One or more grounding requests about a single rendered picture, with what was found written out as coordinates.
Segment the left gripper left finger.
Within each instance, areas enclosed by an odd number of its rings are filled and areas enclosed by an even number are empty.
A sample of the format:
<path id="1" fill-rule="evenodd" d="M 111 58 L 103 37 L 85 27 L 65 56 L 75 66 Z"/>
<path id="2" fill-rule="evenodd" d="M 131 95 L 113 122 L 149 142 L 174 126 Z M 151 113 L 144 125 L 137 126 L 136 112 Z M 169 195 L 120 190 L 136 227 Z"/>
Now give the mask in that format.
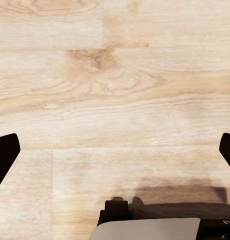
<path id="1" fill-rule="evenodd" d="M 0 136 L 0 184 L 21 151 L 16 133 Z"/>

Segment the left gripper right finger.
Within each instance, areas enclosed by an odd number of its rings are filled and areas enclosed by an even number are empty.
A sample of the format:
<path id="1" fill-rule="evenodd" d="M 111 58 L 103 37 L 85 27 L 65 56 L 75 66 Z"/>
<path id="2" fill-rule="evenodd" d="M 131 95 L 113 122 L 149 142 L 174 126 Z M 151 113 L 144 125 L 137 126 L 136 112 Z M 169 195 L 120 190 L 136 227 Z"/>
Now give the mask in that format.
<path id="1" fill-rule="evenodd" d="M 223 133 L 220 140 L 219 151 L 230 166 L 230 133 Z"/>

